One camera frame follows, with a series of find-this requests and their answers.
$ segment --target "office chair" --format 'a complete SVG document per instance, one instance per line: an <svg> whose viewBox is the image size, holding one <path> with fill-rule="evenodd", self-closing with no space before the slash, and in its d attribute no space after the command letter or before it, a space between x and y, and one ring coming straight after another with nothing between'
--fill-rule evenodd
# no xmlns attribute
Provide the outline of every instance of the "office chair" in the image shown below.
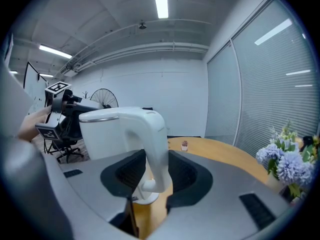
<svg viewBox="0 0 320 240"><path fill-rule="evenodd" d="M83 154L75 152L75 151L81 151L79 147L76 148L72 148L71 145L75 145L77 144L76 140L70 140L70 141L62 141L62 142L55 142L55 145L53 144L53 142L51 143L49 150L48 150L48 154L53 154L56 152L64 152L63 154L61 154L60 156L58 156L56 159L58 161L59 164L61 164L60 159L65 157L66 163L68 163L69 161L69 157L70 155L77 155L77 156L81 156L82 158L84 157Z"/></svg>

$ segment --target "ceiling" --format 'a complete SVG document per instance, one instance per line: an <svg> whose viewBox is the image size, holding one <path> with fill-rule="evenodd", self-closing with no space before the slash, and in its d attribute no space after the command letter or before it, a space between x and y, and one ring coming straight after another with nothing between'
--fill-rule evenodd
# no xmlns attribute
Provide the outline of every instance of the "ceiling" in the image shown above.
<svg viewBox="0 0 320 240"><path fill-rule="evenodd" d="M40 73L61 76L105 54L139 45L175 42L209 46L237 0L168 0L158 19L155 0L33 0L12 25L10 70L23 79L29 61ZM145 22L147 28L138 25ZM43 44L68 60L39 50Z"/></svg>

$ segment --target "electric fan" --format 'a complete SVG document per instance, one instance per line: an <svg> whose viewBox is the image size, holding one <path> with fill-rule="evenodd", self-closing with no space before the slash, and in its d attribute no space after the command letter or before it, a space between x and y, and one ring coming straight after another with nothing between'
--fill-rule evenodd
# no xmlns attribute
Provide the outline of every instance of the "electric fan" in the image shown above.
<svg viewBox="0 0 320 240"><path fill-rule="evenodd" d="M105 109L118 108L118 101L115 95L108 89L96 90L90 100L100 103Z"/></svg>

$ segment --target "white wall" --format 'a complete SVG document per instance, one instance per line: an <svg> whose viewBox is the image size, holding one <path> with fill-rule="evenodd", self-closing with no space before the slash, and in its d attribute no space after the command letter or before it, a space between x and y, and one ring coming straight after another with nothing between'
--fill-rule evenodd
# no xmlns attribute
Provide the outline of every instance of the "white wall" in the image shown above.
<svg viewBox="0 0 320 240"><path fill-rule="evenodd" d="M153 107L167 126L167 135L204 137L208 114L208 76L192 53L175 59L171 53L143 54L88 68L72 78L73 93L106 88L119 107Z"/></svg>
<svg viewBox="0 0 320 240"><path fill-rule="evenodd" d="M226 20L214 34L203 61L208 63L264 0L238 0Z"/></svg>

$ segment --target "round table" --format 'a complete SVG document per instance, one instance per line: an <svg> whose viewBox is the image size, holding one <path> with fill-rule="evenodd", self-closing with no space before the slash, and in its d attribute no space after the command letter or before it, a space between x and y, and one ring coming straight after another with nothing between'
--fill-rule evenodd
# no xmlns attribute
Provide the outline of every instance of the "round table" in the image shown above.
<svg viewBox="0 0 320 240"><path fill-rule="evenodd" d="M258 164L248 153L220 141L198 137L176 137L168 139L169 150L181 151L181 142L188 141L187 153L212 159L239 167L257 180L266 183L268 174L265 168ZM139 227L139 238L147 238L166 218L167 197L172 195L173 186L159 194L158 199L149 205L133 204L134 217Z"/></svg>

